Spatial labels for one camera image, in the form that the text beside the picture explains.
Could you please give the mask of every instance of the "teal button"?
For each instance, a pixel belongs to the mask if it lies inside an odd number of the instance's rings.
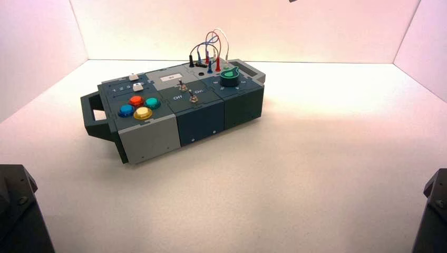
[[[146,103],[145,104],[146,104],[147,107],[149,107],[152,110],[157,109],[161,105],[160,101],[158,99],[156,99],[156,98],[146,99]]]

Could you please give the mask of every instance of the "white surface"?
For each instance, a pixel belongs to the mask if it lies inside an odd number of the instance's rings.
[[[0,122],[87,59],[69,0],[0,0]]]
[[[447,102],[447,2],[422,0],[395,64]]]
[[[411,250],[447,164],[446,103],[394,65],[252,63],[260,119],[121,164],[80,96],[176,64],[88,61],[0,124],[0,163],[36,179],[57,252]]]
[[[187,60],[221,27],[231,59],[364,63],[393,62],[418,1],[71,0],[90,59]]]

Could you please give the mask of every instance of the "rotary knob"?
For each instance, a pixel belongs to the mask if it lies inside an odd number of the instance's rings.
[[[235,87],[239,85],[239,67],[234,67],[220,73],[220,85],[224,87]]]

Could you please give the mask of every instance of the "white wall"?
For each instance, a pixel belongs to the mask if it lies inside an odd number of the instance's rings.
[[[87,59],[69,0],[0,0],[0,36],[0,122]]]
[[[447,102],[447,2],[422,0],[394,62]]]
[[[72,0],[90,59],[185,60],[216,26],[230,58],[392,63],[419,0]]]

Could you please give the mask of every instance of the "arcade button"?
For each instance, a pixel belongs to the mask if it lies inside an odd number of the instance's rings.
[[[133,108],[133,106],[129,105],[129,104],[125,104],[123,106],[121,106],[120,111],[118,112],[118,115],[122,118],[126,118],[129,117],[133,114],[133,111],[135,109]]]
[[[149,107],[152,110],[155,110],[158,107],[160,107],[161,103],[157,98],[148,98],[148,99],[146,99],[146,102],[144,103],[144,105]]]
[[[141,96],[133,96],[129,99],[129,104],[133,105],[134,107],[140,107],[143,106],[143,98]]]
[[[147,107],[140,107],[133,113],[133,117],[137,120],[145,120],[150,116],[152,116],[152,110]]]

